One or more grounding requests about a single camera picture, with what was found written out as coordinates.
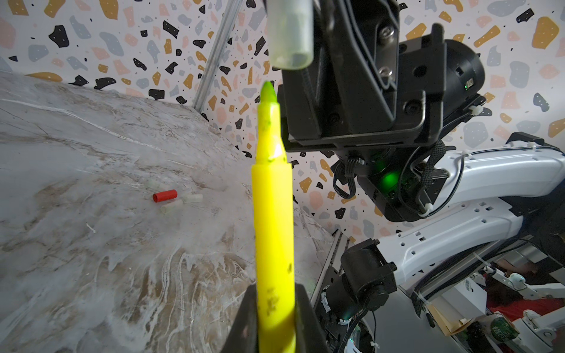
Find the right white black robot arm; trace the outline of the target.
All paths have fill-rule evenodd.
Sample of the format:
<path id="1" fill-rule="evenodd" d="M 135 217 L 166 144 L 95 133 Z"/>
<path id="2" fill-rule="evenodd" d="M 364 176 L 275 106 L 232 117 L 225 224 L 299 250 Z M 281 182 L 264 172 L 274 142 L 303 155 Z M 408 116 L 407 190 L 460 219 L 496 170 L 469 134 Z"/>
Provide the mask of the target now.
<path id="1" fill-rule="evenodd" d="M 478 53 L 434 24 L 400 38 L 395 1 L 269 1 L 282 71 L 282 141 L 327 152 L 344 201 L 364 192 L 411 232 L 340 252 L 313 297 L 322 344 L 344 352 L 366 314 L 413 282 L 417 313 L 503 253 L 530 224 L 553 221 L 564 195 L 564 153 L 514 133 L 502 147 L 457 151 L 444 137 L 478 116 L 485 71 Z"/>

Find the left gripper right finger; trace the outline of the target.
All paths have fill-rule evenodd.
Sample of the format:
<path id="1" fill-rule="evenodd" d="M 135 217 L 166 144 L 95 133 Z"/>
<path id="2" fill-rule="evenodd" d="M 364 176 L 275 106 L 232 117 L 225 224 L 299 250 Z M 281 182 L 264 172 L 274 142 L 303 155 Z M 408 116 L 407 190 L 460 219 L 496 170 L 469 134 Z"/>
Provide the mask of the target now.
<path id="1" fill-rule="evenodd" d="M 297 353 L 328 353 L 325 332 L 310 305 L 305 287 L 295 284 L 295 330 Z"/>

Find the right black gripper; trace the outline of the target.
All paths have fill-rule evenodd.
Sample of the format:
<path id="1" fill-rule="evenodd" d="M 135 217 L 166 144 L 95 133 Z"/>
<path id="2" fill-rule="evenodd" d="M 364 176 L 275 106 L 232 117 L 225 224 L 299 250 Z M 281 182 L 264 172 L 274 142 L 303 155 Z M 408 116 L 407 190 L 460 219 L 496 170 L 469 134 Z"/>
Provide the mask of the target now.
<path id="1" fill-rule="evenodd" d="M 288 151 L 432 146 L 483 104 L 485 71 L 434 24 L 399 41 L 395 1 L 321 1 L 313 63 L 284 71 L 279 92 Z"/>

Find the red pen cap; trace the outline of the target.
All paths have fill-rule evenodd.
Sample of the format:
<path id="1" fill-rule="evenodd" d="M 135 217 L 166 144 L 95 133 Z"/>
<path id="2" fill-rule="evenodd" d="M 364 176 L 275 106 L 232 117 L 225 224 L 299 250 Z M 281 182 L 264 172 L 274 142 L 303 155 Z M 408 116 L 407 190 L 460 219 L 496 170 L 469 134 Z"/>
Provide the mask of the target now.
<path id="1" fill-rule="evenodd" d="M 152 195 L 152 199 L 155 203 L 166 202 L 176 199 L 177 197 L 178 192 L 176 190 L 161 191 Z"/>

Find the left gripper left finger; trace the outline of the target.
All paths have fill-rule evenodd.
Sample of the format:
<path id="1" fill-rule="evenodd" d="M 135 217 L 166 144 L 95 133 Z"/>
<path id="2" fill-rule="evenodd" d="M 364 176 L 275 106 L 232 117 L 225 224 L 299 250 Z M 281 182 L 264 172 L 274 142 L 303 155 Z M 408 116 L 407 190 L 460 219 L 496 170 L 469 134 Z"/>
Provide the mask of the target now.
<path id="1" fill-rule="evenodd" d="M 257 353 L 258 314 L 257 288 L 250 285 L 245 291 L 221 353 Z"/>

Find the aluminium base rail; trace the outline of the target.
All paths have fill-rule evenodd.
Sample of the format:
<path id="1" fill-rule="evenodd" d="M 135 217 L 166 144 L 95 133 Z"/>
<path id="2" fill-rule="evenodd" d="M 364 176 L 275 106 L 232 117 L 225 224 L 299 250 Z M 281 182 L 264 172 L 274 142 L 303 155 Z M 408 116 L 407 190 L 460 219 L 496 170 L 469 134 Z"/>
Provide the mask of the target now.
<path id="1" fill-rule="evenodd" d="M 333 242 L 331 244 L 330 251 L 328 256 L 325 260 L 324 265 L 322 266 L 322 271 L 319 275 L 319 278 L 316 282 L 316 287 L 314 289 L 313 294 L 310 297 L 310 304 L 312 307 L 315 307 L 316 301 L 321 294 L 322 288 L 325 287 L 325 278 L 326 274 L 330 272 L 336 272 L 340 274 L 341 272 L 341 256 L 345 253 L 345 251 L 350 247 L 350 239 L 344 235 L 344 233 L 340 229 L 335 229 L 332 233 Z"/>

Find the yellow highlighter pen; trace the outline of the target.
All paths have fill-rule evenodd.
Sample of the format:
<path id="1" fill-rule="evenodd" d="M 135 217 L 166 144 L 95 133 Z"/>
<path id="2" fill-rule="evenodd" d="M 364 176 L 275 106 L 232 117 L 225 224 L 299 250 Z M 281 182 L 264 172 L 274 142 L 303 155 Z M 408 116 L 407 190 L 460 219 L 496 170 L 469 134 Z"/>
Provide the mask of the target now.
<path id="1" fill-rule="evenodd" d="M 260 352 L 296 349 L 292 167 L 281 138 L 280 104 L 265 82 L 257 107 L 252 167 L 258 344 Z"/>

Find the clear pen cap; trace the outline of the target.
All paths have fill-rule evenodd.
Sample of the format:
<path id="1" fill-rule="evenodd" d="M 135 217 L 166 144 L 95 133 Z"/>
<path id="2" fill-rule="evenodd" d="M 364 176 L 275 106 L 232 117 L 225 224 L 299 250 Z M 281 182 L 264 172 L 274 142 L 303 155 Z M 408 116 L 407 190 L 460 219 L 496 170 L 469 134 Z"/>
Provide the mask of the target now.
<path id="1" fill-rule="evenodd" d="M 266 0 L 269 60 L 282 70 L 298 71 L 313 62 L 313 2 Z"/>

